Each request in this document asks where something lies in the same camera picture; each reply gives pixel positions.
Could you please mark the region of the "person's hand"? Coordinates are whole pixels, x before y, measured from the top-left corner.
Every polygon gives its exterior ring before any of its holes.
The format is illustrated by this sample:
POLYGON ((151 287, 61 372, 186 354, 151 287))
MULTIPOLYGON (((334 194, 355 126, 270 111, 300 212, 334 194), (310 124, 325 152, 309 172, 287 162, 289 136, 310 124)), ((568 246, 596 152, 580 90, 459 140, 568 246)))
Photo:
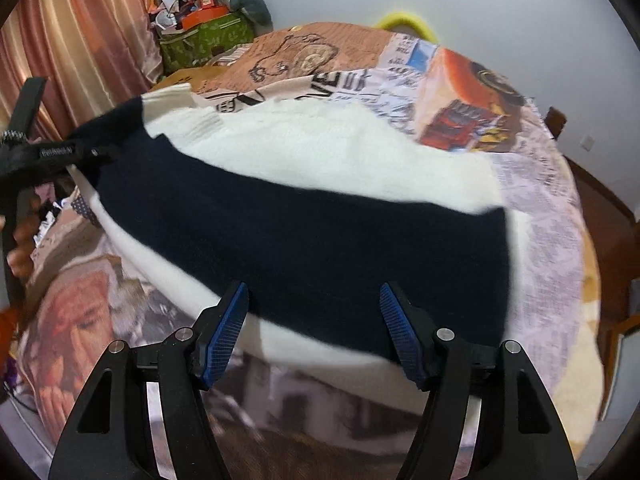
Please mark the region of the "person's hand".
POLYGON ((27 281, 34 270, 32 252, 35 249, 35 236, 39 231, 39 208, 41 200, 33 195, 29 202, 29 213, 18 222, 13 233, 16 246, 8 252, 6 263, 12 274, 21 281, 27 281))

